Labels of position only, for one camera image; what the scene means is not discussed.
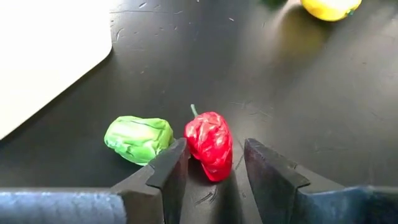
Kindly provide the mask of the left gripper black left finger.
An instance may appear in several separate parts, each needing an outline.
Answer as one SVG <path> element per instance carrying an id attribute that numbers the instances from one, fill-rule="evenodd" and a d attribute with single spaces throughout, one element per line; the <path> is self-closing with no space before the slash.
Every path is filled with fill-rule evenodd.
<path id="1" fill-rule="evenodd" d="M 186 139 L 177 139 L 148 165 L 111 187 L 123 199 L 127 223 L 180 223 L 188 157 Z"/>

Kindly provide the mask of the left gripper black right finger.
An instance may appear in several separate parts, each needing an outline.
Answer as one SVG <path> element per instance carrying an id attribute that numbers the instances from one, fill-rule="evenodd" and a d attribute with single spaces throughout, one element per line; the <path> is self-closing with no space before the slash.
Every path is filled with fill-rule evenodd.
<path id="1" fill-rule="evenodd" d="M 263 223 L 298 223 L 304 193 L 344 186 L 286 158 L 254 138 L 244 142 L 244 160 L 251 190 Z"/>

